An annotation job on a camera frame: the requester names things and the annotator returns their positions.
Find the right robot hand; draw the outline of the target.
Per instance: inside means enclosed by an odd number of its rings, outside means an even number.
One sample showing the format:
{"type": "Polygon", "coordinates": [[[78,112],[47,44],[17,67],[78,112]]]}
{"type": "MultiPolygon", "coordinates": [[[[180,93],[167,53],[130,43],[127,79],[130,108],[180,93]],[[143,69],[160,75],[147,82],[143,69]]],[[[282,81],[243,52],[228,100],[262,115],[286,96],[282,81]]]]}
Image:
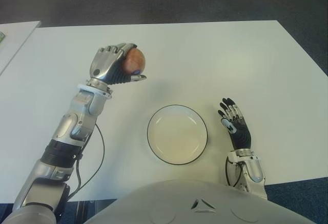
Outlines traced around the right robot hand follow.
{"type": "Polygon", "coordinates": [[[234,150],[250,149],[251,134],[239,107],[230,98],[223,98],[219,105],[222,110],[218,110],[218,114],[230,135],[234,150]]]}

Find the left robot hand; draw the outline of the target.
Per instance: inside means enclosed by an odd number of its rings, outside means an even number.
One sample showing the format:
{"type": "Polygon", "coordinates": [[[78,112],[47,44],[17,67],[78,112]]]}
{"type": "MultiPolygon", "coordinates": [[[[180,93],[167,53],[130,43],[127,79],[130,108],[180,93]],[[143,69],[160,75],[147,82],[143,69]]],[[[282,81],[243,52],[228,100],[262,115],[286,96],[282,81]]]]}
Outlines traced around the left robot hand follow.
{"type": "Polygon", "coordinates": [[[90,67],[90,80],[88,84],[95,87],[108,86],[129,82],[138,82],[147,77],[142,74],[128,74],[123,69],[123,62],[131,49],[136,49],[135,44],[121,43],[118,45],[100,48],[90,67]]]}

